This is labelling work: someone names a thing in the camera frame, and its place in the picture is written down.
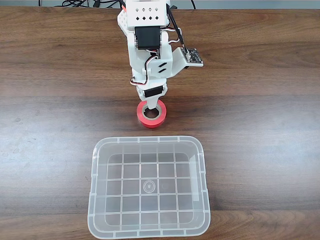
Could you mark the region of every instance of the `wooden table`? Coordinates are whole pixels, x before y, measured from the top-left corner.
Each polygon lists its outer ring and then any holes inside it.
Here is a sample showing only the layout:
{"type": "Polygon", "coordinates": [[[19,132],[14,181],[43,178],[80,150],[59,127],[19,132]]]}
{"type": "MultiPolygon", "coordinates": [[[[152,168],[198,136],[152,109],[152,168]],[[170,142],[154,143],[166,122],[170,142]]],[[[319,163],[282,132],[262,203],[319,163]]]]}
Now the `wooden table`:
{"type": "Polygon", "coordinates": [[[118,12],[0,7],[1,239],[94,239],[95,144],[158,135],[204,148],[211,225],[192,239],[320,239],[320,11],[175,10],[204,67],[169,79],[154,130],[118,12]]]}

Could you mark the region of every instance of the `red tape roll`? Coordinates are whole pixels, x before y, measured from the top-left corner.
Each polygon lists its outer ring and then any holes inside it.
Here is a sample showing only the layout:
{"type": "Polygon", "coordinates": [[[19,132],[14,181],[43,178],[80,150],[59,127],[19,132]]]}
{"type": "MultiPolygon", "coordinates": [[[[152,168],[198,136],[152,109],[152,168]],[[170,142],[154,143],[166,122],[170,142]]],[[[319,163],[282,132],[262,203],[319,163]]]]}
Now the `red tape roll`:
{"type": "Polygon", "coordinates": [[[161,100],[158,100],[156,105],[157,105],[156,108],[159,111],[159,116],[157,116],[154,119],[147,118],[144,115],[144,111],[146,110],[146,107],[147,107],[147,101],[140,102],[138,107],[136,108],[136,115],[138,116],[139,121],[142,123],[143,126],[150,129],[154,129],[156,127],[159,127],[161,124],[163,124],[167,115],[166,106],[161,100]]]}

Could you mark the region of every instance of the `cable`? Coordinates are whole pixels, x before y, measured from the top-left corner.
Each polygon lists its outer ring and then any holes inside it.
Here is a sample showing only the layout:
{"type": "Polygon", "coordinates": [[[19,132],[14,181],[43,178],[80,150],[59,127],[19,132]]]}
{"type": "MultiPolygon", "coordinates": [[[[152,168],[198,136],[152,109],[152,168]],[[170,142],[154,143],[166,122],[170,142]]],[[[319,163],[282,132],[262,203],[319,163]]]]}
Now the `cable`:
{"type": "Polygon", "coordinates": [[[181,45],[182,45],[183,48],[188,52],[188,50],[187,50],[187,48],[185,47],[185,44],[184,44],[184,39],[183,39],[183,37],[182,37],[182,35],[181,35],[180,31],[179,31],[179,28],[178,28],[178,26],[177,26],[177,23],[176,23],[176,21],[175,21],[175,18],[174,18],[174,16],[173,16],[173,14],[172,14],[172,12],[171,12],[171,9],[170,9],[170,6],[169,6],[168,4],[166,5],[166,13],[168,14],[169,19],[171,20],[171,22],[172,22],[172,24],[173,24],[173,26],[174,26],[174,29],[175,29],[176,33],[178,34],[178,38],[179,38],[179,40],[180,40],[181,45]]]}
{"type": "MultiPolygon", "coordinates": [[[[181,36],[182,36],[182,30],[181,30],[181,28],[178,27],[178,29],[179,29],[179,32],[180,32],[180,34],[181,34],[181,36]]],[[[161,28],[161,31],[176,32],[176,29],[175,29],[175,28],[172,28],[172,27],[166,27],[166,28],[161,28]]],[[[179,37],[178,37],[177,40],[171,40],[171,41],[169,41],[168,43],[169,43],[169,44],[178,43],[179,41],[180,41],[180,40],[179,40],[179,37]]]]}
{"type": "Polygon", "coordinates": [[[118,3],[118,1],[114,1],[114,3],[110,4],[109,6],[106,7],[106,9],[111,8],[113,5],[115,5],[116,3],[118,3]]]}
{"type": "Polygon", "coordinates": [[[194,0],[191,0],[191,3],[192,3],[192,6],[193,6],[193,9],[196,9],[196,5],[195,5],[194,0]]]}
{"type": "Polygon", "coordinates": [[[151,57],[149,57],[149,58],[145,61],[145,63],[144,63],[145,82],[144,82],[144,83],[140,83],[140,82],[135,82],[135,81],[133,81],[132,79],[130,79],[130,84],[132,84],[132,85],[134,85],[134,86],[144,86],[144,85],[146,85],[146,84],[148,83],[148,81],[149,81],[148,65],[149,65],[150,61],[151,61],[152,59],[155,59],[155,58],[157,58],[157,56],[151,56],[151,57]]]}
{"type": "Polygon", "coordinates": [[[69,6],[71,6],[71,7],[89,8],[88,6],[83,5],[86,1],[89,1],[89,0],[64,0],[61,5],[57,5],[55,7],[69,7],[69,6]]]}

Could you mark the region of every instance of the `transparent storage box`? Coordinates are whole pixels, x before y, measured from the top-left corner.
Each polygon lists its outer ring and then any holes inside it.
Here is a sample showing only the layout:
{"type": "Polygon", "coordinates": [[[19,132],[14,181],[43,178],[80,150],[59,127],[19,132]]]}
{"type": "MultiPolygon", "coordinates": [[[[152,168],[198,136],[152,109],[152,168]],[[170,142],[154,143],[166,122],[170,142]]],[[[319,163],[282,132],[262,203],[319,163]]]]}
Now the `transparent storage box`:
{"type": "Polygon", "coordinates": [[[204,151],[196,138],[109,137],[96,144],[88,207],[96,238],[189,237],[209,224],[204,151]]]}

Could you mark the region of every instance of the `white robotic arm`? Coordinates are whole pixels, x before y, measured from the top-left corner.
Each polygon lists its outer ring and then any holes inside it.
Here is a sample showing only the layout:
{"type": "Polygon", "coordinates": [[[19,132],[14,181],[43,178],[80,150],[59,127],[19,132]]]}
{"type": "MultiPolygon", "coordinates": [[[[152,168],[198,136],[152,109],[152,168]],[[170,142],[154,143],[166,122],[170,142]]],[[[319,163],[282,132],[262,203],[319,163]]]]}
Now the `white robotic arm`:
{"type": "Polygon", "coordinates": [[[141,101],[151,110],[168,90],[167,79],[185,67],[202,67],[197,49],[186,48],[182,31],[170,11],[170,0],[127,0],[117,17],[127,37],[132,78],[141,101]],[[170,20],[175,28],[169,27],[170,20]],[[177,32],[178,40],[169,40],[168,31],[177,32]],[[181,42],[172,52],[171,43],[181,42]]]}

